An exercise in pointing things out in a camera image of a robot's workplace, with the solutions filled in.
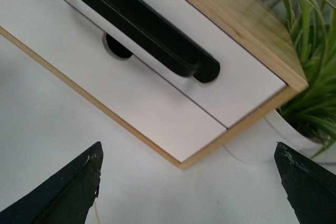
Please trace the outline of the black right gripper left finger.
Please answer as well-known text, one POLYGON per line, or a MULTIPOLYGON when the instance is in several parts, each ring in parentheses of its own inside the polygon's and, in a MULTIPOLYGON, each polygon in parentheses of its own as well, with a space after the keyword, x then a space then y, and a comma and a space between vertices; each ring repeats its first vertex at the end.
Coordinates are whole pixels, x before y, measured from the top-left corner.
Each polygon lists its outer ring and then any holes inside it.
POLYGON ((96 142, 1 211, 1 223, 85 223, 99 195, 102 161, 102 144, 96 142))

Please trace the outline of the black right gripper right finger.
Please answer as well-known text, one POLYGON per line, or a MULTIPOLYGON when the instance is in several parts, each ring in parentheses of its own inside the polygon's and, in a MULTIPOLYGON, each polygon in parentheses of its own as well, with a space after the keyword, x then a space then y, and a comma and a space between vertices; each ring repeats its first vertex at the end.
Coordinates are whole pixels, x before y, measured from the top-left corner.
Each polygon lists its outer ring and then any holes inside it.
POLYGON ((283 142, 274 159, 299 223, 335 223, 335 174, 283 142))

